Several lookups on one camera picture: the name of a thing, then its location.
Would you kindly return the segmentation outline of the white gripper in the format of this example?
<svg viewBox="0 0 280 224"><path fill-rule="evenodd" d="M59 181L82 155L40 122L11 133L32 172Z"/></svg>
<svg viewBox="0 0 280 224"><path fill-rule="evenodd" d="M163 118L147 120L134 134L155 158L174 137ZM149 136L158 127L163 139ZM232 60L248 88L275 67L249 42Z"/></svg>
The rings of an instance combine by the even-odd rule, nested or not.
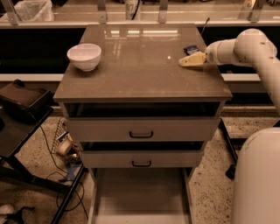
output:
<svg viewBox="0 0 280 224"><path fill-rule="evenodd" d="M205 49L205 54L203 52L196 52L180 59L178 63L182 67L199 67L205 62L215 65L218 64L217 45L215 43L212 43Z"/></svg>

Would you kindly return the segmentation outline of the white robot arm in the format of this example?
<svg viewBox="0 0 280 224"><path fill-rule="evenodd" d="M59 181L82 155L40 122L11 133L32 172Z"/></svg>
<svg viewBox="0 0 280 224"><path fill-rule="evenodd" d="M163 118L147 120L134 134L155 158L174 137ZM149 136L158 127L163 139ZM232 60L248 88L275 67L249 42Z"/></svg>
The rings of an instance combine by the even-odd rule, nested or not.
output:
<svg viewBox="0 0 280 224"><path fill-rule="evenodd" d="M263 31L249 28L178 63L182 67L251 67L280 112L280 60L276 46ZM280 224L280 127L259 129L243 143L234 172L230 224Z"/></svg>

